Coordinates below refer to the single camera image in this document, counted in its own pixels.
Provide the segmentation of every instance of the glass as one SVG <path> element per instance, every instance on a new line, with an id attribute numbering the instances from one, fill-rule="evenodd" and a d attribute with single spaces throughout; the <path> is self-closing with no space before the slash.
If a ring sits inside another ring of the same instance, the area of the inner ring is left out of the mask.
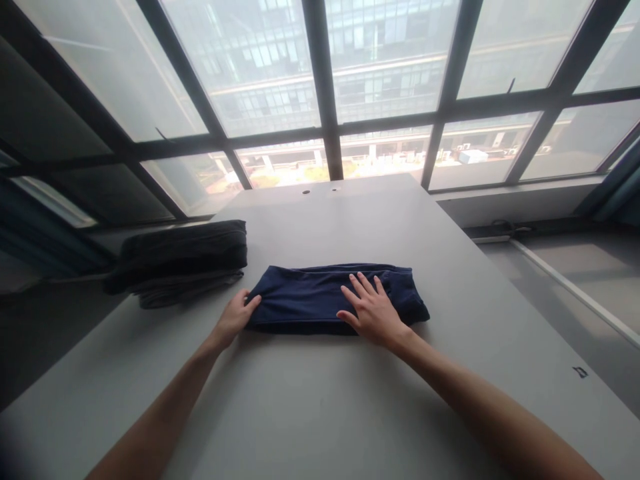
<path id="1" fill-rule="evenodd" d="M 447 123 L 429 190 L 503 182 L 539 112 Z"/>
<path id="2" fill-rule="evenodd" d="M 329 181 L 322 140 L 236 150 L 253 188 Z"/>
<path id="3" fill-rule="evenodd" d="M 46 183 L 33 177 L 20 177 L 11 180 L 72 227 L 91 227 L 97 223 Z"/>
<path id="4" fill-rule="evenodd" d="M 173 216 L 124 165 L 106 165 L 54 173 L 82 202 L 116 225 Z"/>
<path id="5" fill-rule="evenodd" d="M 243 188 L 224 152 L 142 162 L 190 217 L 213 215 Z"/>
<path id="6" fill-rule="evenodd" d="M 562 110 L 522 180 L 594 172 L 640 119 L 640 100 Z"/>
<path id="7" fill-rule="evenodd" d="M 485 0 L 458 98 L 546 88 L 591 0 Z"/>
<path id="8" fill-rule="evenodd" d="M 2 37 L 0 65 L 0 137 L 20 154 L 33 161 L 52 161 L 111 153 Z"/>
<path id="9" fill-rule="evenodd" d="M 408 172 L 422 180 L 431 126 L 340 137 L 345 178 Z"/>
<path id="10" fill-rule="evenodd" d="M 227 135 L 319 127 L 300 0 L 162 0 Z"/>
<path id="11" fill-rule="evenodd" d="M 576 93 L 640 85 L 640 0 L 631 0 L 576 88 Z"/>
<path id="12" fill-rule="evenodd" d="M 458 0 L 327 0 L 339 123 L 436 110 Z"/>
<path id="13" fill-rule="evenodd" d="M 15 0 L 134 141 L 207 129 L 135 0 Z"/>

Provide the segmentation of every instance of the finger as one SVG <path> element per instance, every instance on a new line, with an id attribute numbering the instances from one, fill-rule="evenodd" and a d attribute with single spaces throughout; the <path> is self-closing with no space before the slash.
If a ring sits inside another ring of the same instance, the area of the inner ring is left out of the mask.
<path id="1" fill-rule="evenodd" d="M 368 278 L 365 277 L 365 274 L 362 272 L 358 272 L 358 278 L 360 279 L 360 282 L 362 282 L 362 286 L 365 288 L 367 293 L 370 295 L 374 295 L 375 290 L 373 289 L 373 286 L 369 282 Z"/>
<path id="2" fill-rule="evenodd" d="M 353 288 L 355 289 L 355 292 L 360 296 L 360 298 L 364 298 L 367 295 L 367 291 L 365 290 L 365 288 L 360 284 L 360 282 L 358 282 L 358 279 L 355 277 L 354 274 L 349 274 L 349 280 L 351 280 L 351 284 L 353 285 Z"/>
<path id="3" fill-rule="evenodd" d="M 338 317 L 343 322 L 350 324 L 350 326 L 352 326 L 354 329 L 357 329 L 360 327 L 360 320 L 358 320 L 358 317 L 356 317 L 351 312 L 348 312 L 346 310 L 340 310 L 336 314 L 336 317 Z"/>
<path id="4" fill-rule="evenodd" d="M 342 293 L 347 298 L 347 300 L 349 300 L 350 304 L 352 304 L 354 307 L 356 305 L 360 305 L 360 299 L 356 296 L 354 292 L 346 288 L 344 285 L 340 287 L 340 290 L 342 290 Z"/>
<path id="5" fill-rule="evenodd" d="M 386 297 L 387 292 L 385 291 L 385 288 L 382 286 L 382 282 L 380 281 L 377 275 L 374 276 L 373 281 L 375 282 L 375 289 L 378 290 L 378 294 L 382 295 L 383 297 Z"/>
<path id="6" fill-rule="evenodd" d="M 251 292 L 247 289 L 242 289 L 240 290 L 238 293 L 235 294 L 235 296 L 233 297 L 232 301 L 239 301 L 240 303 L 244 303 L 245 302 L 245 298 L 247 298 L 247 296 L 250 294 Z"/>
<path id="7" fill-rule="evenodd" d="M 254 298 L 251 299 L 251 301 L 247 304 L 247 306 L 245 307 L 248 311 L 249 314 L 252 314 L 253 311 L 255 310 L 255 308 L 260 305 L 260 302 L 262 301 L 262 296 L 261 295 L 256 295 Z"/>

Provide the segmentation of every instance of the hand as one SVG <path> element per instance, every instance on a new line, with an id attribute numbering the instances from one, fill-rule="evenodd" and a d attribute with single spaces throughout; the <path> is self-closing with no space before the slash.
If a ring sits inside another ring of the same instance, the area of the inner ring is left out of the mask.
<path id="1" fill-rule="evenodd" d="M 256 295 L 245 305 L 248 294 L 249 290 L 242 289 L 229 301 L 220 316 L 220 320 L 218 320 L 218 323 L 209 336 L 214 342 L 214 345 L 220 346 L 221 349 L 227 348 L 236 335 L 240 333 L 249 322 L 251 314 L 255 308 L 260 305 L 262 297 Z"/>
<path id="2" fill-rule="evenodd" d="M 337 314 L 340 320 L 350 324 L 361 337 L 386 348 L 412 332 L 400 320 L 378 277 L 373 278 L 375 289 L 361 272 L 358 272 L 358 278 L 350 275 L 349 279 L 359 298 L 344 285 L 340 288 L 358 316 L 340 310 Z"/>

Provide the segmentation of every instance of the white table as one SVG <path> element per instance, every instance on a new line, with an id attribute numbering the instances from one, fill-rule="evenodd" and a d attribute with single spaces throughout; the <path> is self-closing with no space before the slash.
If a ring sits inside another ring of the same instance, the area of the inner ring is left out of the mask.
<path id="1" fill-rule="evenodd" d="M 640 421 L 410 175 L 246 191 L 215 220 L 234 218 L 248 230 L 240 284 L 159 311 L 129 297 L 0 415 L 32 476 L 86 475 L 268 265 L 376 262 L 413 268 L 431 312 L 416 328 L 432 345 L 508 392 L 605 478 L 637 478 Z M 388 353 L 353 337 L 245 333 L 215 366 L 165 477 L 502 475 Z"/>

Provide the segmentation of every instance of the folded clothing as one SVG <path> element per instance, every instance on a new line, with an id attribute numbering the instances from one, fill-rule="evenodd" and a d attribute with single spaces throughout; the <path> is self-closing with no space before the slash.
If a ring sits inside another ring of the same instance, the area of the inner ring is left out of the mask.
<path id="1" fill-rule="evenodd" d="M 138 295 L 140 308 L 156 309 L 193 300 L 198 295 L 218 287 L 232 285 L 243 276 L 242 270 L 216 270 L 200 275 L 176 275 L 148 280 L 131 287 Z"/>
<path id="2" fill-rule="evenodd" d="M 410 268 L 376 263 L 345 263 L 326 267 L 285 269 L 270 266 L 247 298 L 262 295 L 247 330 L 296 335 L 357 335 L 335 316 L 355 309 L 340 290 L 353 291 L 349 274 L 362 272 L 373 284 L 377 275 L 402 322 L 412 325 L 429 319 L 429 311 L 413 283 Z"/>
<path id="3" fill-rule="evenodd" d="M 242 220 L 161 230 L 124 242 L 103 289 L 115 295 L 153 279 L 246 266 L 247 229 Z"/>

